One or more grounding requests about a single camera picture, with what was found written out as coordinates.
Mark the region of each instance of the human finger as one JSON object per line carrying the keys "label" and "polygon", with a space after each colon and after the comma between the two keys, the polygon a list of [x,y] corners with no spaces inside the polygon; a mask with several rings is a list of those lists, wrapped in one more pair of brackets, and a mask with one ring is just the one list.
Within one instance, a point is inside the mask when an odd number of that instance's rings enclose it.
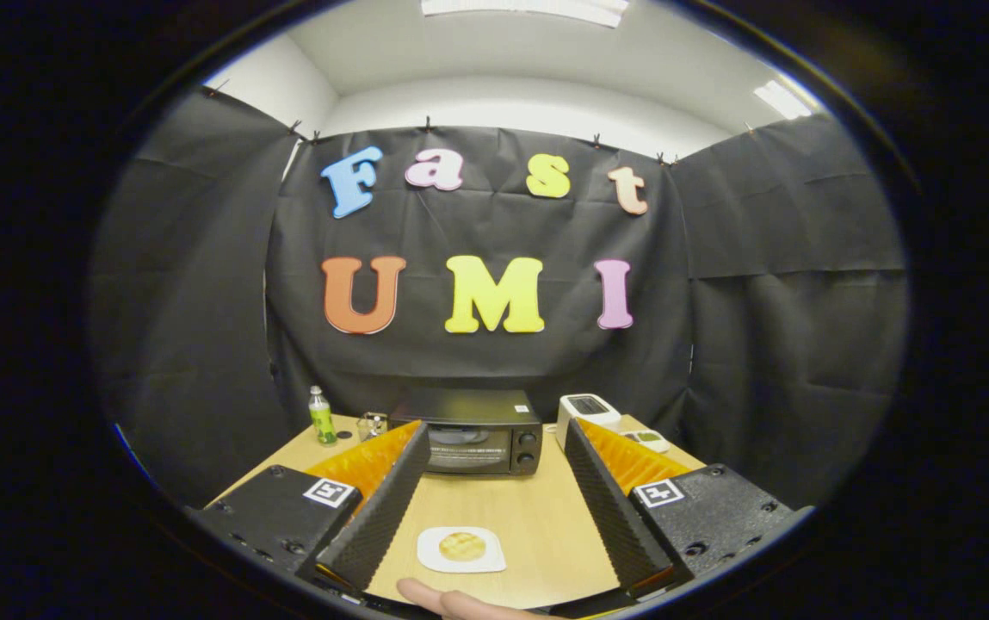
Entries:
{"label": "human finger", "polygon": [[444,605],[442,604],[443,592],[440,592],[440,590],[430,588],[423,584],[422,581],[415,580],[412,577],[399,580],[395,584],[395,587],[399,589],[400,595],[403,595],[403,598],[411,601],[411,603],[420,605],[420,607],[426,608],[438,616],[449,616],[449,613],[444,610]]}
{"label": "human finger", "polygon": [[536,613],[522,611],[499,604],[483,603],[464,592],[445,592],[440,597],[440,605],[446,615],[459,620],[537,620]]}

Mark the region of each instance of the black fabric backdrop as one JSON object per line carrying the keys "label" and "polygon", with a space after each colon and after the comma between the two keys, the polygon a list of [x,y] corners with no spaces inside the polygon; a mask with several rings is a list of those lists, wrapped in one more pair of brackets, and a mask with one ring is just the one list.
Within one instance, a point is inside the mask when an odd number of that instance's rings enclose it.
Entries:
{"label": "black fabric backdrop", "polygon": [[297,138],[236,99],[188,97],[106,208],[90,332],[105,412],[167,494],[213,499],[287,441],[269,377],[262,269]]}
{"label": "black fabric backdrop", "polygon": [[[879,426],[902,354],[904,259],[830,118],[673,165],[527,131],[364,131],[302,142],[281,184],[293,140],[241,103],[192,97],[104,224],[93,334],[109,415],[179,501],[207,502],[306,428],[316,383],[349,415],[388,412],[415,385],[524,388],[546,420],[562,394],[597,393],[793,507],[827,498]],[[372,203],[334,219],[321,170],[372,145],[384,152]],[[462,154],[462,188],[406,183],[428,148]],[[569,162],[565,199],[526,189],[536,153]],[[645,180],[644,215],[617,204],[607,173],[621,165]],[[447,333],[455,255],[481,257],[495,280],[515,257],[541,260],[544,331]],[[325,321],[321,263],[336,256],[363,262],[357,311],[374,303],[369,262],[406,259],[385,330]],[[597,326],[604,258],[631,264],[631,328]]]}

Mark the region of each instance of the green drink bottle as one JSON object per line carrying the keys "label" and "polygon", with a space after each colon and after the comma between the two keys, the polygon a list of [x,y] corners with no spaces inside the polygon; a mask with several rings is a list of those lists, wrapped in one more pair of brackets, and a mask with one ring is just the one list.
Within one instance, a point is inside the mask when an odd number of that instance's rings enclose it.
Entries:
{"label": "green drink bottle", "polygon": [[310,421],[318,431],[318,443],[332,446],[337,443],[337,433],[333,431],[333,417],[330,415],[330,404],[322,396],[322,388],[317,385],[310,388]]}

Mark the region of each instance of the orange letter u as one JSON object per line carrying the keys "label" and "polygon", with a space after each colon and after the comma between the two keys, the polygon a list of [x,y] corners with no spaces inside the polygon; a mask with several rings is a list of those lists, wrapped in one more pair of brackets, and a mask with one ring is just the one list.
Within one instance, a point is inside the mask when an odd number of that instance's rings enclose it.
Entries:
{"label": "orange letter u", "polygon": [[322,263],[325,271],[325,320],[345,333],[376,333],[395,319],[395,298],[399,293],[399,272],[406,260],[397,256],[372,259],[372,270],[379,275],[376,283],[375,307],[371,313],[353,311],[353,276],[360,270],[359,258],[337,257]]}

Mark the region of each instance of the small glass cup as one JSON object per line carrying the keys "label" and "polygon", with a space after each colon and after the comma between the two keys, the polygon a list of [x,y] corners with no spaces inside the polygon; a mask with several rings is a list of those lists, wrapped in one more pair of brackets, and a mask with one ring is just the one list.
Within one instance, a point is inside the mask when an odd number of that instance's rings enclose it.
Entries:
{"label": "small glass cup", "polygon": [[387,416],[383,413],[367,412],[356,420],[356,435],[361,441],[367,441],[387,432]]}

